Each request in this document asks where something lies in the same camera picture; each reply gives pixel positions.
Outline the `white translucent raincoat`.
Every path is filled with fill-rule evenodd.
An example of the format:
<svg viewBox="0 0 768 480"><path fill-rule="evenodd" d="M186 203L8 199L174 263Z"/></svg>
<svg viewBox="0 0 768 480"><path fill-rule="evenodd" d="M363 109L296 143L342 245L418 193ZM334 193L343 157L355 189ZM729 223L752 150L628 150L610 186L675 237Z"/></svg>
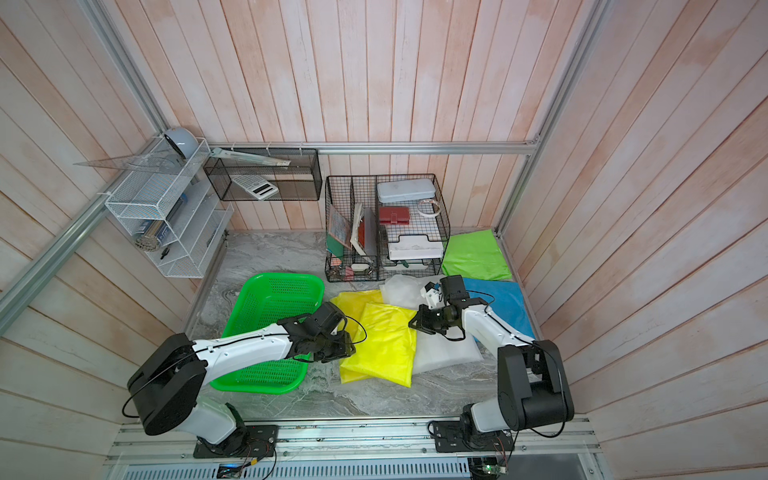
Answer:
<svg viewBox="0 0 768 480"><path fill-rule="evenodd" d="M421 295L422 288L428 282L436 282L439 279L440 276L418 278L394 275L380 286L383 302L416 311L420 305L427 304ZM474 340L467 338L460 342L451 342L441 335L419 332L413 374L479 362L482 359Z"/></svg>

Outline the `neon yellow raincoat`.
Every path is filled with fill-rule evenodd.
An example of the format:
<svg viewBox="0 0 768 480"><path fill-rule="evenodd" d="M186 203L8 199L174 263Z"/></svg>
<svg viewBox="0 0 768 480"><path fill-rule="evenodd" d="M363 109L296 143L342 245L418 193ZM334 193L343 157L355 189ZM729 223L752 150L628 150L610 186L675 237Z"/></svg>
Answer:
<svg viewBox="0 0 768 480"><path fill-rule="evenodd" d="M410 388L418 334L409 322L415 315L414 310L368 303L359 318L365 331L353 336L356 352L340 364L341 382L379 378Z"/></svg>

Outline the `green plastic basket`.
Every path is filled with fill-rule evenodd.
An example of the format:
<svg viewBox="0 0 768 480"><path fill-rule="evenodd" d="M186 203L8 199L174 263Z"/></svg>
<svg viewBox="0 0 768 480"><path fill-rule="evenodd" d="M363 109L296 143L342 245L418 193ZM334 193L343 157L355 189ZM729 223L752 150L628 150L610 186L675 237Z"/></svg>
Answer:
<svg viewBox="0 0 768 480"><path fill-rule="evenodd" d="M243 285L222 336L250 333L283 318L312 313L321 305L324 293L323 281L314 275L256 275ZM282 395L298 388L307 370L302 361L270 361L227 374L211 386L223 392Z"/></svg>

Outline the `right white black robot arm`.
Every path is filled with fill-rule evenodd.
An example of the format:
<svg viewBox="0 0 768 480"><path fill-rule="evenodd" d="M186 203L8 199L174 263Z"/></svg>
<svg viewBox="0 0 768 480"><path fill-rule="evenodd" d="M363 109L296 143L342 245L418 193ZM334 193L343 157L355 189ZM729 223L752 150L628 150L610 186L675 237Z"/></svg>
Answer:
<svg viewBox="0 0 768 480"><path fill-rule="evenodd" d="M574 402L562 357L549 340L525 335L502 320L486 294L473 296L459 275L421 289L424 303L409 327L447 337L451 329L461 339L479 341L497 361L496 396L466 405L457 421L434 420L428 433L440 453L514 449L516 432L530 430L546 438L540 427L573 420Z"/></svg>

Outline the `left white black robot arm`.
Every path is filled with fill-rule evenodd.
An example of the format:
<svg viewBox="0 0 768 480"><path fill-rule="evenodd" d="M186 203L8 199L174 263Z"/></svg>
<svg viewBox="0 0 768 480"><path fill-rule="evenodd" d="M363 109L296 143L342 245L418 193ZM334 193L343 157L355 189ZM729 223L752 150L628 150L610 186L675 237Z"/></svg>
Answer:
<svg viewBox="0 0 768 480"><path fill-rule="evenodd" d="M181 431L220 457L252 453L257 440L236 408L201 394L212 381L286 359L327 363L355 353L348 317L332 303L248 333L212 340L167 338L127 382L127 405L148 436Z"/></svg>

